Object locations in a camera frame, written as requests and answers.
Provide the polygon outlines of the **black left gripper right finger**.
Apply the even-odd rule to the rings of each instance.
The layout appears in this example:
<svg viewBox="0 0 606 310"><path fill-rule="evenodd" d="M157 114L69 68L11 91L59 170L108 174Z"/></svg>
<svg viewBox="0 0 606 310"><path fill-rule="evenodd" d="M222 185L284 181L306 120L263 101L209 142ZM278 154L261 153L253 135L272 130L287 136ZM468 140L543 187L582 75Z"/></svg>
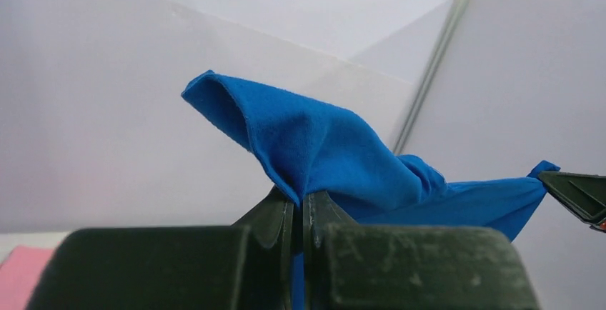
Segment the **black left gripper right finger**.
<svg viewBox="0 0 606 310"><path fill-rule="evenodd" d="M538 309L519 254L481 227L357 223L329 195L302 204L307 309Z"/></svg>

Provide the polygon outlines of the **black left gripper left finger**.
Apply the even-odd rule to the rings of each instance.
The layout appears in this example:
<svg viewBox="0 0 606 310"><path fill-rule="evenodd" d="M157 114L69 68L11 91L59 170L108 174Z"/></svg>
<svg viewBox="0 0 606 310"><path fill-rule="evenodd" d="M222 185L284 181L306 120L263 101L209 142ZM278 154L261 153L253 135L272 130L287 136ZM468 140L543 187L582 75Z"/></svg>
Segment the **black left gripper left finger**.
<svg viewBox="0 0 606 310"><path fill-rule="evenodd" d="M290 309L294 204L229 226L88 228L53 253L28 309Z"/></svg>

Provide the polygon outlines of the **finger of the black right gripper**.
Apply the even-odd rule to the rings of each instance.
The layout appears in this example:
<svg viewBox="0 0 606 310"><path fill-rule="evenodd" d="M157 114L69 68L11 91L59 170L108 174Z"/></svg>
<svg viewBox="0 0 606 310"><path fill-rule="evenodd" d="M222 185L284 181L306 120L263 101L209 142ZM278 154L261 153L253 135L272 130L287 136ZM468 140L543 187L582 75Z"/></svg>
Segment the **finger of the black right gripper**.
<svg viewBox="0 0 606 310"><path fill-rule="evenodd" d="M581 222L605 232L605 176L543 171L538 179Z"/></svg>

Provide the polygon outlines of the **blue printed t shirt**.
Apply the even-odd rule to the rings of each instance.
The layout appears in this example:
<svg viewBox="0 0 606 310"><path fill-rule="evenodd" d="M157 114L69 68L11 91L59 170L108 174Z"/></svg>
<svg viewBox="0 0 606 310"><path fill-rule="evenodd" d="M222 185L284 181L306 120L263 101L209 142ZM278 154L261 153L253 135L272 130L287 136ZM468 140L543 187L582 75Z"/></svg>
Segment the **blue printed t shirt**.
<svg viewBox="0 0 606 310"><path fill-rule="evenodd" d="M546 194L528 176L449 183L421 158L393 154L353 112L273 86L207 71L182 98L252 153L294 204L290 309L305 306L302 204L325 192L362 225L481 227L511 243Z"/></svg>

